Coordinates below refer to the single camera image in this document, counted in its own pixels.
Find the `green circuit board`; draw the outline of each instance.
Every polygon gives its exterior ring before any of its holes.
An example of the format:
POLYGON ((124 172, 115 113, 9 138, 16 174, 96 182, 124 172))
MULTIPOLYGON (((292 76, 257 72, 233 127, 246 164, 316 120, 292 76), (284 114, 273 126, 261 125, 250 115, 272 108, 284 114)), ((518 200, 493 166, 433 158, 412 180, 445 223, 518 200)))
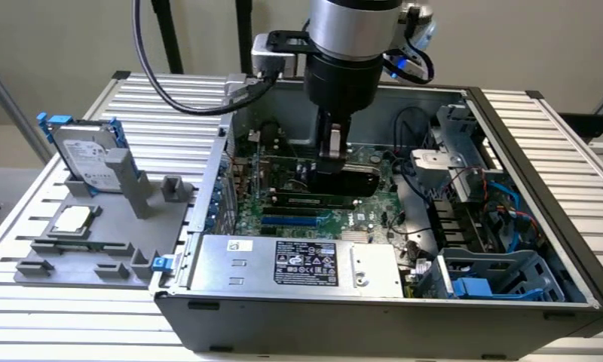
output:
MULTIPOLYGON (((264 152, 253 155, 253 165, 260 160, 262 168, 257 171, 252 167, 250 179, 257 178, 257 172, 262 174, 262 183, 260 194, 245 195, 240 198, 238 217, 236 224, 237 235, 262 235, 261 234, 261 217, 264 208, 269 205, 269 199, 265 197, 268 187, 284 186, 290 190, 300 190, 301 186, 293 179, 294 165, 309 161, 304 158, 269 155, 264 152)), ((344 232, 366 232, 368 242, 386 243, 388 229, 384 227, 382 214, 386 213, 388 220, 401 211, 400 199, 397 192, 390 191, 392 183, 392 161, 382 158, 382 152, 373 146, 356 146, 353 153, 349 154, 349 164, 374 167, 380 171, 380 186, 376 193, 369 198, 357 198, 357 205, 353 210, 320 210, 318 226, 272 226, 276 229, 270 236, 284 238, 325 238, 340 239, 344 232)))

